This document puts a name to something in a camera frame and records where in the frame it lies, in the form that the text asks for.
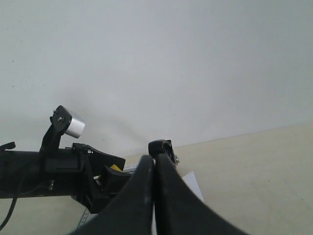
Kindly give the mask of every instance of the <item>black plastic part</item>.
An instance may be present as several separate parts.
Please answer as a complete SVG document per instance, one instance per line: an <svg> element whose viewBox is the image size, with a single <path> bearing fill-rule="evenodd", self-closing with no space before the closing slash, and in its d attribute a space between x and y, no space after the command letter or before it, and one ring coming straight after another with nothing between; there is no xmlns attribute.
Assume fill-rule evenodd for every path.
<svg viewBox="0 0 313 235"><path fill-rule="evenodd" d="M100 214L72 235L150 235L154 162L143 156L128 183Z"/></svg>
<svg viewBox="0 0 313 235"><path fill-rule="evenodd" d="M126 160L124 158L120 158L117 156L113 156L107 153L103 153L90 145L82 144L82 143L73 143L73 151L76 153L82 153L88 156L88 150L91 150L91 161L90 167L93 176L98 176L101 174L103 166L112 166L116 165L121 170L124 169Z"/></svg>
<svg viewBox="0 0 313 235"><path fill-rule="evenodd" d="M5 150L9 150L9 149L13 149L15 147L16 147L15 142L6 143L6 144L0 146L0 152L3 152Z"/></svg>
<svg viewBox="0 0 313 235"><path fill-rule="evenodd" d="M51 126L43 138L40 152L44 153L46 157L53 158L59 149L61 136L64 135L72 122L72 115L60 105L50 117L50 121Z"/></svg>
<svg viewBox="0 0 313 235"><path fill-rule="evenodd" d="M171 140L158 140L152 141L148 145L149 155L154 159L159 154L167 154L172 162L176 164L175 155L173 151L172 141Z"/></svg>
<svg viewBox="0 0 313 235"><path fill-rule="evenodd" d="M109 194L110 197L113 197L121 191L131 176L131 174L123 173L105 166L98 182L102 191Z"/></svg>
<svg viewBox="0 0 313 235"><path fill-rule="evenodd" d="M106 171L106 168L116 165L123 170L126 160L102 153L86 144L74 143L72 149L80 158L84 159L85 172L80 178L81 190L72 198L87 207L90 213L99 213L112 201L129 179L127 173ZM94 177L97 176L102 181L95 181Z"/></svg>
<svg viewBox="0 0 313 235"><path fill-rule="evenodd" d="M77 165L77 156L71 150L60 149L58 165L68 167ZM79 175L82 171L71 173L46 173L42 172L42 162L44 158L39 152L24 151L4 151L0 152L0 198L12 198L16 191L16 185L20 180L21 173L25 167L32 162L23 183L19 197L38 197L38 196L65 196L76 195L79 192L81 182Z"/></svg>
<svg viewBox="0 0 313 235"><path fill-rule="evenodd" d="M193 194L166 154L156 157L154 197L158 234L245 235Z"/></svg>

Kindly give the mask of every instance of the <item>white wall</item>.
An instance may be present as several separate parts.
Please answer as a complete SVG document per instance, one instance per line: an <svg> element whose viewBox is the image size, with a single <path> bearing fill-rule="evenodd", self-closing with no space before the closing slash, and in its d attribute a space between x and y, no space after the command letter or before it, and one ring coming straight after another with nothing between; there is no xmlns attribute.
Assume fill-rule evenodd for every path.
<svg viewBox="0 0 313 235"><path fill-rule="evenodd" d="M84 117L80 142L121 156L310 120L312 12L291 0L1 0L0 142L38 150L59 104Z"/></svg>

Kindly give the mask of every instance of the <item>black tube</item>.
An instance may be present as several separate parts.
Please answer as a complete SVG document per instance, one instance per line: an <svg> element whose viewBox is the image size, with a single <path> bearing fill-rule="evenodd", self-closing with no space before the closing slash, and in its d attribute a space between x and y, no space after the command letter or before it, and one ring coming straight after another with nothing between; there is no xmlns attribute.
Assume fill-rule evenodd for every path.
<svg viewBox="0 0 313 235"><path fill-rule="evenodd" d="M39 152L0 152L0 198L12 198L25 166L32 165L26 175L19 197L76 195L81 186L82 169L71 149L59 149L50 162ZM46 165L55 171L46 171Z"/></svg>

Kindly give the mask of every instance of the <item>wire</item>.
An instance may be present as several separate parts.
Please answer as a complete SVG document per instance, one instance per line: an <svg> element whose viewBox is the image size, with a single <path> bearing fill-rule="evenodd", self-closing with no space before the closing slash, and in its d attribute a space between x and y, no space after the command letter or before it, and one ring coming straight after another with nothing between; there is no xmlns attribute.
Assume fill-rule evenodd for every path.
<svg viewBox="0 0 313 235"><path fill-rule="evenodd" d="M10 209L9 209L9 211L8 211L8 214L6 215L6 217L5 217L4 221L2 222L2 224L0 225L0 231L6 226L6 224L9 222L9 219L10 219L11 216L12 216L12 213L13 213L15 204L16 204L16 202L17 202L17 200L18 200L18 197L19 197L19 194L20 194L22 185L23 185L23 183L24 183L24 180L25 180L25 178L26 178L26 175L27 175L27 173L28 173L29 168L31 167L31 165L32 165L33 163L34 163L34 162L31 161L31 162L29 162L28 165L25 167L25 170L24 170L24 172L23 172L23 174L22 174L22 177L21 177L21 179L20 179L20 181L19 181L17 190L16 190L16 192L15 192L15 194L14 194L14 197L13 197L13 199L12 199L12 203L11 203Z"/></svg>

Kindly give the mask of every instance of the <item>black bracket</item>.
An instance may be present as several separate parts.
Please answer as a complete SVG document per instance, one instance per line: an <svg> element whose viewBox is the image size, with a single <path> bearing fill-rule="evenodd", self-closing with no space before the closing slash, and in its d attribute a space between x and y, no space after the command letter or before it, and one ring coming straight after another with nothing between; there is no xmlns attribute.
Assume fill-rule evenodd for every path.
<svg viewBox="0 0 313 235"><path fill-rule="evenodd" d="M60 105L50 117L51 126L46 132L40 152L46 157L54 158L60 146L61 136L64 135L71 123L71 114Z"/></svg>

